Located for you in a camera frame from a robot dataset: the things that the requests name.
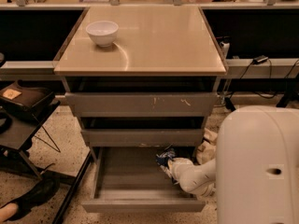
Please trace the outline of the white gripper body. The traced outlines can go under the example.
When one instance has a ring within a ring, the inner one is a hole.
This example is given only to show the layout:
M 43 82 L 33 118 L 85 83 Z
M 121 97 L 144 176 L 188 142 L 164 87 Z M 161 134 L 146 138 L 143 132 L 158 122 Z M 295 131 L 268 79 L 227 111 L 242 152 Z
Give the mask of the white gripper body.
M 207 197 L 215 192 L 216 160 L 195 165 L 185 158 L 174 158 L 168 162 L 170 175 L 187 193 Z

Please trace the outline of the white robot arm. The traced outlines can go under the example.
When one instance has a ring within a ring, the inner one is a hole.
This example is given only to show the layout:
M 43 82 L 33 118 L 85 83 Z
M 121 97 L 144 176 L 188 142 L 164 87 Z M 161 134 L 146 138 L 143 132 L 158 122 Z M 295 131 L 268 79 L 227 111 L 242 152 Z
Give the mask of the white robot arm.
M 223 121 L 215 159 L 170 172 L 188 193 L 216 183 L 218 224 L 299 224 L 298 168 L 299 110 L 254 105 Z

